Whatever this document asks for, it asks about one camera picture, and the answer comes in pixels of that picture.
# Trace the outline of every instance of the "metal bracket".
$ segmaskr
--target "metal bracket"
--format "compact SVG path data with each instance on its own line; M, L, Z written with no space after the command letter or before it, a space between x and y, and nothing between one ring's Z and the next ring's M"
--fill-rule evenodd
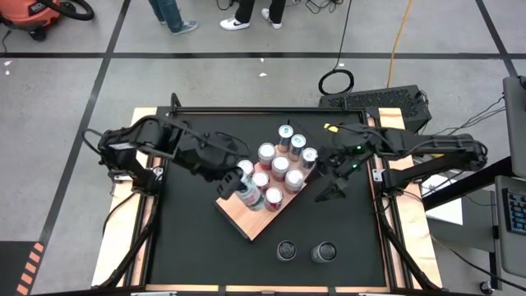
M385 171L385 169L373 169L372 170L372 180L376 183L380 183L383 181L381 174Z

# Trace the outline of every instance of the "wooden tray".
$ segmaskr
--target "wooden tray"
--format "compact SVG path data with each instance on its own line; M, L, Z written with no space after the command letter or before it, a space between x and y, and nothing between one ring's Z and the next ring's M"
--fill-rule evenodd
M287 153L277 151L276 156L287 156ZM298 169L299 161L290 161L290 169ZM277 211L269 211L266 208L259 211L249 210L239 197L234 193L228 200L218 198L215 204L221 212L227 216L227 219L241 233L244 238L254 240L258 234L279 214L281 211L296 197L296 194L288 193L285 188L285 182L276 181L270 171L265 171L258 164L254 165L255 172L264 171L270 177L270 186L277 187L284 195L283 204ZM311 171L304 172L305 178Z

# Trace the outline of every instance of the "wooden table frame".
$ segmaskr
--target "wooden table frame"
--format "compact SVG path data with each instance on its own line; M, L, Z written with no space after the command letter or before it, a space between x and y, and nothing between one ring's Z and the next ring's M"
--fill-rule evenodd
M139 118L146 115L155 115L157 108L136 108L133 113L131 123L133 124ZM404 128L404 120L399 109L379 109L380 120L375 120L369 117L368 123L371 126L380 124L382 127L396 127ZM139 162L146 166L148 164L148 157L142 153L137 154ZM151 161L152 167L161 164L159 159L153 159ZM377 169L382 167L382 161L374 159L372 164L368 164L369 178L371 179L371 165L374 165ZM406 169L413 165L413 159L411 156L398 161L390 161L389 166L392 169ZM113 209L122 199L126 198L131 192L131 182L124 182L117 184L114 188L114 197L111 205ZM417 184L410 184L406 191L413 193L416 196L420 196L420 191ZM115 267L118 266L126 252L129 250L134 233L137 232L136 222L142 218L141 227L144 227L150 217L151 206L153 204L153 198L148 197L142 200L139 195L133 197L119 210L117 210L111 220L109 220L106 232L102 240L99 259L97 266L95 267L95 273L92 281L92 285L98 285L104 282L113 272ZM436 285L441 286L440 273L438 271L438 265L436 264L435 252L431 242L431 236L429 234L429 228L427 227L426 213L423 209L423 205L420 201L417 201L414 197L409 195L403 195L398 197L395 203L396 206L392 206L385 213L391 226L394 226L394 220L399 220L401 225L400 237L403 238L405 246L418 264L418 266L426 273L428 278ZM397 288L410 288L412 285L418 289L419 285L416 280L411 276L410 279L404 277L404 268L401 263L399 254L395 251L392 244L382 241L381 246L382 255L384 259L384 275L386 287L336 287L336 293L384 293L390 292L390 287ZM137 253L136 259L133 262L133 269L130 275L125 275L119 281L118 286L122 286L124 278L127 276L130 281L130 285L139 285L141 283L141 277L143 276L144 261L146 259L146 246L148 241L143 243L141 250ZM394 283L390 283L388 276L388 270L386 262L389 261L392 265L392 275L396 280ZM219 285L195 285L195 284L148 284L146 286L148 291L192 291L192 292L218 292ZM328 293L328 287L322 286L249 286L249 285L227 285L225 287L226 292L261 292L261 291L274 291L274 292L305 292L305 293Z

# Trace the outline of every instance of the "vacuum hose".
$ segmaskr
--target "vacuum hose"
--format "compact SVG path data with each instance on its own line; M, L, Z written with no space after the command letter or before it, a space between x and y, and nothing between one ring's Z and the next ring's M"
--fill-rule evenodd
M93 8L91 8L90 4L88 4L85 0L70 0L72 2L77 3L82 8L84 8L85 13L73 12L73 11L67 9L66 7L63 7L63 6L60 6L60 5L57 5L57 4L53 3L53 0L37 0L37 1L42 3L42 4L44 4L46 7L49 7L49 8L53 9L54 11L56 11L56 12L58 12L58 13L64 15L64 16L72 18L73 20L91 21L95 17L95 13L93 12Z

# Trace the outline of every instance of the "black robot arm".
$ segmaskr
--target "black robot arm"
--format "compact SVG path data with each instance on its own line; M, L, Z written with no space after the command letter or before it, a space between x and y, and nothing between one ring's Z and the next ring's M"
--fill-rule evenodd
M316 201L345 197L350 174L375 155L385 160L400 160L410 155L443 154L408 169L384 170L377 177L381 180L382 193L396 192L415 179L449 169L479 170L487 162L487 148L467 134L417 136L405 130L362 124L325 128L334 133L332 146L320 149L316 169L307 178L308 187L317 187Z
M127 174L133 181L132 191L149 196L158 193L159 176L142 167L136 159L137 151L172 161L207 182L224 179L218 191L225 198L241 185L242 171L237 163L240 157L248 156L247 145L233 136L198 133L184 122L157 116L145 116L131 127L106 131L98 150L99 163L106 165L110 178Z

